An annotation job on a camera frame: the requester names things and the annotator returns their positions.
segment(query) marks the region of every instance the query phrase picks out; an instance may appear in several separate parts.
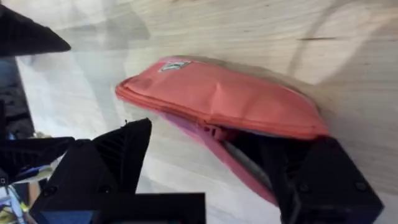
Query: pink fabric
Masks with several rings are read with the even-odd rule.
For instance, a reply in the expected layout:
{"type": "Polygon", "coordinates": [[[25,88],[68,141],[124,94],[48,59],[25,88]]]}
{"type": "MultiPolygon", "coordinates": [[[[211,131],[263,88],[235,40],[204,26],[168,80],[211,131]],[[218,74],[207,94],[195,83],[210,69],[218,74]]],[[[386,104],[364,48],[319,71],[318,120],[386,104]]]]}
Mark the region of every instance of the pink fabric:
{"type": "Polygon", "coordinates": [[[161,117],[170,121],[172,124],[180,128],[184,133],[191,136],[193,139],[198,141],[200,144],[205,145],[210,151],[221,160],[229,169],[248,186],[253,192],[264,198],[270,203],[277,205],[274,195],[270,190],[263,186],[258,180],[256,180],[238,161],[236,161],[228,151],[220,144],[219,141],[215,140],[209,133],[201,130],[195,123],[189,122],[186,119],[179,118],[168,113],[158,113],[161,117]]]}
{"type": "Polygon", "coordinates": [[[300,139],[328,134],[316,107],[301,94],[261,78],[182,58],[159,60],[120,83],[116,94],[196,123],[300,139]],[[182,65],[165,69],[173,63],[182,65]]]}

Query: wooden table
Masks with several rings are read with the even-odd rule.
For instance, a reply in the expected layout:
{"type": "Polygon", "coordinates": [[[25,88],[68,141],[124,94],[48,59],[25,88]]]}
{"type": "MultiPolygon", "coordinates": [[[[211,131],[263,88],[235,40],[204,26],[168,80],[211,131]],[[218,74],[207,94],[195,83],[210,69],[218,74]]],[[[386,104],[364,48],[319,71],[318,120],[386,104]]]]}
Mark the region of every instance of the wooden table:
{"type": "Polygon", "coordinates": [[[21,57],[35,127],[92,138],[148,116],[141,192],[205,191],[209,223],[278,223],[279,211],[166,121],[114,87],[158,58],[191,55],[300,90],[398,219],[398,1],[3,0],[73,50],[21,57]]]}

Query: black plastic part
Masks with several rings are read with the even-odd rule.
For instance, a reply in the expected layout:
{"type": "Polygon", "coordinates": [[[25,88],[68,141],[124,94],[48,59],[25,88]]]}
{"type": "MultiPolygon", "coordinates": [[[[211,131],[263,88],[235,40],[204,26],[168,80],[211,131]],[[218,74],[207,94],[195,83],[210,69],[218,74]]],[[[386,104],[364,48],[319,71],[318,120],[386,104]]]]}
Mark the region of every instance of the black plastic part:
{"type": "Polygon", "coordinates": [[[370,224],[384,208],[333,138],[301,141],[246,133],[231,143],[268,175],[284,224],[370,224]]]}
{"type": "Polygon", "coordinates": [[[136,194],[150,132],[150,121],[143,119],[74,142],[31,216],[40,224],[206,223],[204,194],[136,194]]]}
{"type": "Polygon", "coordinates": [[[51,164],[73,141],[73,138],[0,141],[0,168],[8,175],[8,184],[33,176],[35,172],[27,171],[51,164]]]}
{"type": "Polygon", "coordinates": [[[64,52],[70,46],[48,27],[0,4],[0,57],[64,52]]]}

